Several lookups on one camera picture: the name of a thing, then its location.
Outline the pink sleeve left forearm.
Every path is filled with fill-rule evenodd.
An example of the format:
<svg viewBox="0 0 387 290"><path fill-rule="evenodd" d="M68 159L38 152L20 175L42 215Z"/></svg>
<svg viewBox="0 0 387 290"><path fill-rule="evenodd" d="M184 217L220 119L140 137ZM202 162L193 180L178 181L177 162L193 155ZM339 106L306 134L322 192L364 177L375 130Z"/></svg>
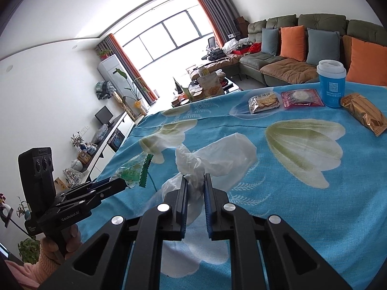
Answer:
<svg viewBox="0 0 387 290"><path fill-rule="evenodd" d="M38 289L60 266L55 251L40 246L39 260L35 264L18 265L13 261L5 261L7 268L22 289Z"/></svg>

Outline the person left hand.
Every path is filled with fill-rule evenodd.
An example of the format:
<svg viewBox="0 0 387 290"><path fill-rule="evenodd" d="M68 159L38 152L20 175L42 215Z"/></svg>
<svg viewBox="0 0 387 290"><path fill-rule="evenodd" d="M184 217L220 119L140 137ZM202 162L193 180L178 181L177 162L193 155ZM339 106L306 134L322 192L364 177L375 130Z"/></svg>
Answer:
<svg viewBox="0 0 387 290"><path fill-rule="evenodd" d="M69 234L69 238L66 240L65 255L60 253L58 245L51 239L44 237L41 240L41 250L45 256L57 264L62 264L66 259L70 258L81 246L81 233L78 226L72 225L66 231Z"/></svg>

